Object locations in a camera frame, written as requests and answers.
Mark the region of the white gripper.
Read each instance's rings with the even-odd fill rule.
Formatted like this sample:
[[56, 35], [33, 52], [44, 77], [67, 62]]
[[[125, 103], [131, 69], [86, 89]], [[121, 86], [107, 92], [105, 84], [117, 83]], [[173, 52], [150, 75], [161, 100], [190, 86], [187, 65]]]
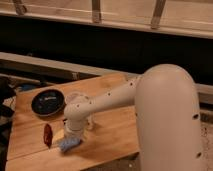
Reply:
[[72, 138], [79, 138], [81, 139], [83, 137], [84, 128], [70, 128], [68, 125], [64, 126], [64, 130], [59, 130], [54, 136], [53, 141], [57, 142], [64, 138], [64, 134], [66, 137], [72, 137]]

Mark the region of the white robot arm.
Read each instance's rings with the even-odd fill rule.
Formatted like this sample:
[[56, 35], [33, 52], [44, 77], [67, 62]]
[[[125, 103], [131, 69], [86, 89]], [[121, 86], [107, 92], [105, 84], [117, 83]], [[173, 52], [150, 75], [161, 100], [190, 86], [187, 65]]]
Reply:
[[156, 65], [102, 95], [67, 104], [60, 150], [79, 144], [89, 115], [128, 105], [135, 107], [141, 171], [204, 171], [195, 82], [173, 64]]

